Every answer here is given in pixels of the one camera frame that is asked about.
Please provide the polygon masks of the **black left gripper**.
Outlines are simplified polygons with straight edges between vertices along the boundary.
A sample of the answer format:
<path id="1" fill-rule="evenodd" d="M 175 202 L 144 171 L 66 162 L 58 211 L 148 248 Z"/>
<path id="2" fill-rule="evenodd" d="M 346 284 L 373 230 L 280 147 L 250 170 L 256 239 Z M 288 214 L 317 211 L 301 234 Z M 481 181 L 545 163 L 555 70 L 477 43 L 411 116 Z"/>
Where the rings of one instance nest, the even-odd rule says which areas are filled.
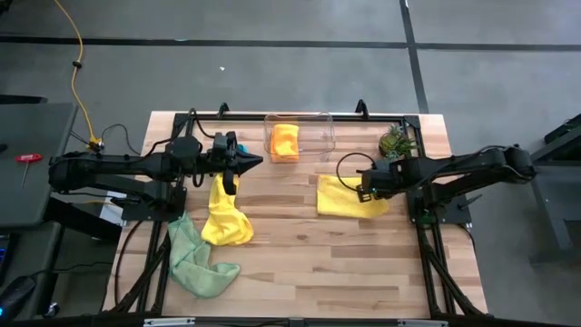
<path id="1" fill-rule="evenodd" d="M 263 157 L 256 154 L 237 153 L 235 132 L 217 133 L 213 138 L 211 149 L 211 173 L 222 174 L 222 186 L 228 195 L 235 195 L 237 186 L 234 182 L 234 161 L 237 154 L 237 174 L 242 175 L 259 165 Z"/>

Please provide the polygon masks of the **orange microfiber towel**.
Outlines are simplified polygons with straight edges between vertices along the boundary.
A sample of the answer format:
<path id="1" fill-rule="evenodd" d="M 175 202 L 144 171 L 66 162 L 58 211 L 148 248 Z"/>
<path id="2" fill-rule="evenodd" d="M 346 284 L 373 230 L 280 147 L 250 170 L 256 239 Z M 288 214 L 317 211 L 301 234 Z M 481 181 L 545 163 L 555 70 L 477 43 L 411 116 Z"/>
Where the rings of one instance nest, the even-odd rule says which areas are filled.
<path id="1" fill-rule="evenodd" d="M 275 163 L 298 162 L 299 127 L 295 124 L 275 124 L 271 132 L 271 159 Z"/>

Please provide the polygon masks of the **yellow microfiber towel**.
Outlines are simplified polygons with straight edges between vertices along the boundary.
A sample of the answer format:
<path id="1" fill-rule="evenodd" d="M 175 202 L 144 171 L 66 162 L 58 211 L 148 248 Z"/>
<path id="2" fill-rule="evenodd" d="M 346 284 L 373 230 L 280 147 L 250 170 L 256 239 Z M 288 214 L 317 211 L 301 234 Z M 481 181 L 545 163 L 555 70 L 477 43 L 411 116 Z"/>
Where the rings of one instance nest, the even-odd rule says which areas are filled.
<path id="1" fill-rule="evenodd" d="M 222 184 L 223 175 L 217 174 L 212 182 L 208 202 L 208 218 L 201 236 L 216 246 L 234 246 L 248 243 L 254 230 L 245 213 L 235 205 L 236 196 L 228 195 Z"/>
<path id="2" fill-rule="evenodd" d="M 316 208 L 319 215 L 371 219 L 388 212 L 387 200 L 371 199 L 365 203 L 359 200 L 353 191 L 361 183 L 359 177 L 346 177 L 342 181 L 344 184 L 333 175 L 318 176 Z"/>

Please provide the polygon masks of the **light green microfiber towel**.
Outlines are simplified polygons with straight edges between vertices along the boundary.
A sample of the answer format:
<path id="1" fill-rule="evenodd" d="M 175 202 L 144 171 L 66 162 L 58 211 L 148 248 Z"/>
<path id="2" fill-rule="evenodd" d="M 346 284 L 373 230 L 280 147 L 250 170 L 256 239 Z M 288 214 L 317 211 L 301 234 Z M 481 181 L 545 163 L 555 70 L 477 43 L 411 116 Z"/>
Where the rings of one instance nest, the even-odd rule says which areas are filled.
<path id="1" fill-rule="evenodd" d="M 184 212 L 168 224 L 171 241 L 169 273 L 172 279 L 196 298 L 221 295 L 239 276 L 237 263 L 210 264 L 211 246 L 205 242 L 192 218 Z"/>

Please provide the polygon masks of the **potted succulent plant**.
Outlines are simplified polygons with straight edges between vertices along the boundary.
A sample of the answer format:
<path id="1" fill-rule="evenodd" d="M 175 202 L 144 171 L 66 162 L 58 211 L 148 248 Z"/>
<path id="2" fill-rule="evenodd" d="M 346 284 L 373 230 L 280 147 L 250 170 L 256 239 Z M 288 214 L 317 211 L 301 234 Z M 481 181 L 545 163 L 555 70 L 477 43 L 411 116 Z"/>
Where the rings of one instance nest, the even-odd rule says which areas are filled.
<path id="1" fill-rule="evenodd" d="M 408 139 L 404 128 L 395 124 L 379 139 L 379 152 L 385 159 L 398 160 L 417 149 L 416 142 Z"/>

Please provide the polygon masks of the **clear plastic bin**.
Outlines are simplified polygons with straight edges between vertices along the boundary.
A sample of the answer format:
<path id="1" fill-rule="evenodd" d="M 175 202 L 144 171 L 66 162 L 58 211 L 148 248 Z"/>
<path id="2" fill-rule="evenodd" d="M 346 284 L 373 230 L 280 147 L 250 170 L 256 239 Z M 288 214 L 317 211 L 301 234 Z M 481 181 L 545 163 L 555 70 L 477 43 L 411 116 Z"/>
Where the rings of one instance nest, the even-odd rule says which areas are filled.
<path id="1" fill-rule="evenodd" d="M 263 147 L 270 159 L 271 132 L 275 124 L 295 124 L 299 127 L 298 142 L 300 154 L 298 162 L 276 164 L 324 162 L 328 160 L 330 154 L 335 150 L 334 123 L 329 113 L 267 114 L 263 121 Z"/>

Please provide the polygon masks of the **dark metal side table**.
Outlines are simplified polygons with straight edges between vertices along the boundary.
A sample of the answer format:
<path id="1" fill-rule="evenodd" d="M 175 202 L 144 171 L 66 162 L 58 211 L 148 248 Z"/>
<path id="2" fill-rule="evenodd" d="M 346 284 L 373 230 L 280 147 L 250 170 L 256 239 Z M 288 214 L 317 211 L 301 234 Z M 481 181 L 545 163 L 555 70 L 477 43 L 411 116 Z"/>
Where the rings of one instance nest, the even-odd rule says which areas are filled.
<path id="1" fill-rule="evenodd" d="M 581 114 L 546 134 L 544 142 L 533 153 L 533 191 L 556 244 L 530 262 L 581 263 Z"/>

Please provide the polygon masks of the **dark grey side desk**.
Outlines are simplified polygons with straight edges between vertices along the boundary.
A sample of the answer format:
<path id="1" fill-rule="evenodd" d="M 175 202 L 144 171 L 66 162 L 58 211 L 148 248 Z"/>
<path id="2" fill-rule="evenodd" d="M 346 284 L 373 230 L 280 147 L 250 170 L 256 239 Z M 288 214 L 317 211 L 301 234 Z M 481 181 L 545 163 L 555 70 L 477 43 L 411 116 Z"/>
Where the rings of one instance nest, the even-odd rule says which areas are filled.
<path id="1" fill-rule="evenodd" d="M 72 104 L 0 105 L 0 144 L 7 145 L 0 153 L 0 229 L 43 221 L 52 192 L 49 161 L 64 153 L 76 114 Z M 44 159 L 30 164 L 21 187 L 25 165 L 15 158 L 33 153 L 42 154 Z"/>

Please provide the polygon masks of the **black computer mouse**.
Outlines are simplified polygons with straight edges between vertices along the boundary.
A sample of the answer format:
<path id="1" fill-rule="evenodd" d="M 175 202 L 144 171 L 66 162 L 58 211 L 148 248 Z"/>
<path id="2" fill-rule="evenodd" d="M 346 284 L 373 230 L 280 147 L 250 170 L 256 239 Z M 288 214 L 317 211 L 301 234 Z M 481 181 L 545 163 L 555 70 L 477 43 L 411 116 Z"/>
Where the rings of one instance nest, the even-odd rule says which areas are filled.
<path id="1" fill-rule="evenodd" d="M 0 322 L 13 320 L 22 311 L 36 283 L 31 276 L 19 276 L 0 293 Z"/>

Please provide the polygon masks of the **red-handled hex key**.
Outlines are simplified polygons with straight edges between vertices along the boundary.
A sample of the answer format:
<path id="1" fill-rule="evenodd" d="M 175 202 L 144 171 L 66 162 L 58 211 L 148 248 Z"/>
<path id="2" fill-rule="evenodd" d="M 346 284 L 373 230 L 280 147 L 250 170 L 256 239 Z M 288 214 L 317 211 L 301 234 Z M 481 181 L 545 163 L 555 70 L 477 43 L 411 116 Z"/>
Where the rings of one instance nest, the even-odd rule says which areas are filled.
<path id="1" fill-rule="evenodd" d="M 26 180 L 26 177 L 28 175 L 28 170 L 29 170 L 30 164 L 40 162 L 43 159 L 44 159 L 44 156 L 42 154 L 38 154 L 38 153 L 20 154 L 20 155 L 16 156 L 15 161 L 17 163 L 25 165 L 25 170 L 24 170 L 23 177 L 22 177 L 21 187 L 25 186 L 25 180 Z"/>

